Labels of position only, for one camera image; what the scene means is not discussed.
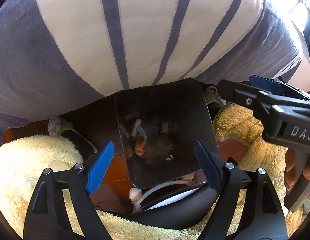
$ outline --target human hand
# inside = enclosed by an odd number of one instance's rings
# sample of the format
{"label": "human hand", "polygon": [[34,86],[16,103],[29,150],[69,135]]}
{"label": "human hand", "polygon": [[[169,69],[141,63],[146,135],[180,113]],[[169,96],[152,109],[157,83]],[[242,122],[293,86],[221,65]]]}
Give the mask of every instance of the human hand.
{"label": "human hand", "polygon": [[[295,153],[293,149],[288,149],[285,154],[286,169],[284,172],[284,185],[288,190],[291,190],[292,186],[296,183],[295,173]],[[303,170],[305,179],[310,180],[310,163],[307,164]]]}

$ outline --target striped fabric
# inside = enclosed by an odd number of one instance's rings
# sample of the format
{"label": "striped fabric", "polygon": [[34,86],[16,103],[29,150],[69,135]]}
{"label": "striped fabric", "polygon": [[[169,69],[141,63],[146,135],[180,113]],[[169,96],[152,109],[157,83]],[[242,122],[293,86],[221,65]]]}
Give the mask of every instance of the striped fabric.
{"label": "striped fabric", "polygon": [[270,0],[6,0],[0,133],[123,89],[284,77],[303,58]]}

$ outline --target white tube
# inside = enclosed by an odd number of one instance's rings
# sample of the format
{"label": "white tube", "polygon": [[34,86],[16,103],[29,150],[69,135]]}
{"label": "white tube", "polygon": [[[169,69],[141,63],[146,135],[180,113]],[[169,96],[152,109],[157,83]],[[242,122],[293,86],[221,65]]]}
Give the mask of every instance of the white tube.
{"label": "white tube", "polygon": [[157,185],[153,188],[151,188],[150,190],[146,191],[137,201],[132,202],[132,204],[134,205],[134,210],[140,208],[141,207],[141,202],[148,197],[150,194],[152,194],[153,192],[155,192],[156,190],[159,190],[161,188],[170,186],[170,185],[176,185],[176,184],[185,184],[185,185],[191,185],[194,184],[194,182],[189,181],[189,180],[173,180],[173,181],[168,181],[165,183],[162,183],[160,185]]}

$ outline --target person's leg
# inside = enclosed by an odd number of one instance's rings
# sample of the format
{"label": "person's leg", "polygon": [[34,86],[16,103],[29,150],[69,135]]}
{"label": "person's leg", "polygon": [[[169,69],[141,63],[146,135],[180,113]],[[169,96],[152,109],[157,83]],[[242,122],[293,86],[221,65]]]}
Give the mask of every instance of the person's leg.
{"label": "person's leg", "polygon": [[51,118],[48,123],[48,131],[51,136],[62,136],[70,140],[75,149],[82,155],[86,161],[88,157],[96,152],[97,148],[81,136],[74,128],[71,122],[64,120],[62,117]]}

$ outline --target yellow fleece blanket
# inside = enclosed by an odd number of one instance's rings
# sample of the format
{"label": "yellow fleece blanket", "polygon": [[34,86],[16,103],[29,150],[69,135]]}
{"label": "yellow fleece blanket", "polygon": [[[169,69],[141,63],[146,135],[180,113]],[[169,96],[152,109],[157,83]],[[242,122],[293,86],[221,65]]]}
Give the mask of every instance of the yellow fleece blanket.
{"label": "yellow fleece blanket", "polygon": [[[250,146],[240,169],[255,171],[258,167],[267,170],[281,202],[284,197],[283,171],[285,147],[271,145],[261,138],[263,127],[254,119],[252,112],[237,105],[226,105],[214,121],[218,140],[240,140]],[[27,207],[44,168],[54,171],[70,169],[82,162],[81,155],[73,144],[62,137],[32,136],[18,139],[0,147],[0,210],[12,228],[22,237]],[[65,205],[74,232],[82,234],[68,191],[64,192]],[[244,205],[241,193],[235,215],[228,233],[233,233],[239,224]],[[115,239],[178,239],[195,240],[206,225],[210,211],[197,225],[184,229],[162,229],[129,222],[115,215],[97,211],[111,237]],[[289,235],[301,221],[301,212],[286,217]]]}

